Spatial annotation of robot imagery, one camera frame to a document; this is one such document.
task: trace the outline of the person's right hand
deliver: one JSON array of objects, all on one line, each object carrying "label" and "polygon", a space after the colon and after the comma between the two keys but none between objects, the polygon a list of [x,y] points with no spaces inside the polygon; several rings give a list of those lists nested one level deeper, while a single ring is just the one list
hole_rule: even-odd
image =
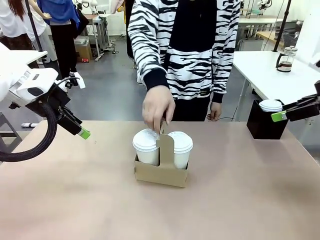
[{"label": "person's right hand", "polygon": [[43,15],[44,15],[43,19],[45,19],[45,20],[52,19],[51,15],[49,13],[44,13]]},{"label": "person's right hand", "polygon": [[176,104],[172,94],[166,86],[159,85],[151,88],[142,105],[142,116],[149,128],[160,133],[161,120],[165,114],[165,121],[169,124],[174,116]]}]

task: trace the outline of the gray pants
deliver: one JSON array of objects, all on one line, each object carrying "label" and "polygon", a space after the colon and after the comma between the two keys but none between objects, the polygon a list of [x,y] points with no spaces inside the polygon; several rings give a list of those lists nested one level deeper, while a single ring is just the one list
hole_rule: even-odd
[{"label": "gray pants", "polygon": [[[50,63],[50,61],[56,61],[57,55],[51,43],[47,30],[44,30],[44,32],[39,36],[39,41],[42,50],[48,52],[48,54],[46,55],[45,63]],[[32,45],[35,49],[39,50],[36,40],[32,42]]]}]

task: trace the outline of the gray floor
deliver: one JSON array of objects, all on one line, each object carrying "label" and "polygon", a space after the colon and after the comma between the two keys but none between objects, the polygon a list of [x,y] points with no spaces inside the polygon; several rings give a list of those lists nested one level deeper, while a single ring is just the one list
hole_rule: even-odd
[{"label": "gray floor", "polygon": [[[136,83],[136,71],[126,54],[125,40],[116,42],[118,54],[106,53],[99,62],[79,63],[77,69],[85,79],[86,88],[70,91],[70,109],[82,120],[124,120],[141,121],[142,102],[146,94],[143,86]],[[223,99],[221,117],[232,117],[236,109],[244,78],[233,69],[228,93]],[[255,96],[248,91],[245,107],[240,120],[246,121]],[[21,123],[37,123],[41,119],[26,108],[10,110],[9,102],[0,102],[0,111],[8,118],[16,130]],[[320,156],[320,118],[314,118],[314,125],[303,145],[313,156]],[[304,127],[304,120],[290,122],[288,128],[298,138]]]}]

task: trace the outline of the zebra print shirt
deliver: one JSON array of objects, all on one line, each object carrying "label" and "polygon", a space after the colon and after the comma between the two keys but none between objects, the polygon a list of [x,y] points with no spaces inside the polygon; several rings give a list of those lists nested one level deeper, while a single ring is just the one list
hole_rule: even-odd
[{"label": "zebra print shirt", "polygon": [[[151,72],[164,72],[175,99],[208,97],[214,92],[213,101],[221,103],[233,65],[240,0],[215,1],[217,14],[212,49],[185,52],[170,47],[179,0],[135,0],[128,35],[142,82]],[[168,54],[174,64],[164,68]]]}]

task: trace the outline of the black box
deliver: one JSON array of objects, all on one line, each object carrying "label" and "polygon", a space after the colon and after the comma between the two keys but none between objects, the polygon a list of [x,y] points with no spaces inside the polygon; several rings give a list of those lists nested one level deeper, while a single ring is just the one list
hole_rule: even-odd
[{"label": "black box", "polygon": [[263,111],[259,106],[260,102],[259,100],[253,101],[246,124],[247,128],[254,139],[280,139],[288,120],[274,122],[271,118],[271,114],[274,112]]}]

